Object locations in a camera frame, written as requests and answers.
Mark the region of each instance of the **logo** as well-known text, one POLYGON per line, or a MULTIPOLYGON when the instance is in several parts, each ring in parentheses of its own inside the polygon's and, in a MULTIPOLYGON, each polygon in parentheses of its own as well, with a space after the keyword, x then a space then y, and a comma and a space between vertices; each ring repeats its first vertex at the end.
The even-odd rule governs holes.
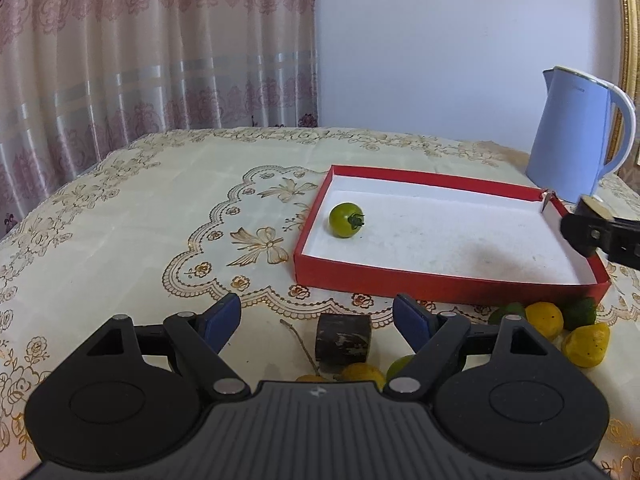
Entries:
POLYGON ((319 399, 320 397, 326 394, 326 390, 322 386, 316 386, 312 390, 309 390, 309 393, 313 395, 316 399, 319 399))

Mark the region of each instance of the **curtain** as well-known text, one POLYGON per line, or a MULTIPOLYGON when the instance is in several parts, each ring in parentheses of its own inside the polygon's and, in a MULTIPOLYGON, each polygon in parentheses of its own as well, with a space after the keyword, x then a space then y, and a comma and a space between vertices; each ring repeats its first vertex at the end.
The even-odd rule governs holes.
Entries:
POLYGON ((5 228, 148 133, 316 126, 313 6, 0 0, 5 228))

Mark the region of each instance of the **lace tablecloth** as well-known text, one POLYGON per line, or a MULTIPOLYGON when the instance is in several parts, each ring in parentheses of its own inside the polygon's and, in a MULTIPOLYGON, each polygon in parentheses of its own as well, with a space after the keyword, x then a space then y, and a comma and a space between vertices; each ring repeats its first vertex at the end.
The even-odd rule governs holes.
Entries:
MULTIPOLYGON (((353 164, 530 185, 526 160, 490 142, 318 128, 178 130, 111 153, 0 242, 0 478, 20 478, 38 461, 23 422, 29 394, 119 312, 153 324, 238 293, 242 323, 222 357, 252 386, 312 372, 281 317, 313 348, 321 312, 369 314, 370 362, 385 370, 410 352, 389 325, 391 300, 293 279, 292 250, 324 172, 353 164)), ((605 178, 598 195, 617 216, 640 218, 640 198, 618 177, 605 178)), ((611 326, 611 343, 586 374, 611 409, 596 462, 626 480, 640 476, 640 278, 608 270, 613 286, 598 318, 611 326)), ((491 311, 426 307, 479 322, 491 311)))

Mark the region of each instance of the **dark wooden block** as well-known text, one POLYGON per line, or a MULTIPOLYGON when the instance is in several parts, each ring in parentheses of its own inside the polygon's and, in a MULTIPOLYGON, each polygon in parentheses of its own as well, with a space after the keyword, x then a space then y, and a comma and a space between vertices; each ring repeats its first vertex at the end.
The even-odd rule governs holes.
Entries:
POLYGON ((316 361, 325 367, 364 363, 371 343, 369 316, 320 314, 316 361))

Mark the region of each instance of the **gold frame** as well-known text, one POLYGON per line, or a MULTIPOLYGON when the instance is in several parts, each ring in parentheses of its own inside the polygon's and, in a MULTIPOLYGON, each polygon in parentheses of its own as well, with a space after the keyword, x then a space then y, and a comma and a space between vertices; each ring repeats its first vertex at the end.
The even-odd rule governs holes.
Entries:
MULTIPOLYGON (((640 97, 640 50, 639 30, 640 30, 640 0, 620 0, 620 11, 622 16, 622 42, 620 49, 620 83, 626 94, 633 102, 637 102, 640 97)), ((607 160, 611 160, 620 145, 622 132, 622 116, 616 112, 616 118, 607 150, 607 160)), ((640 150, 636 153, 636 164, 640 166, 640 150)))

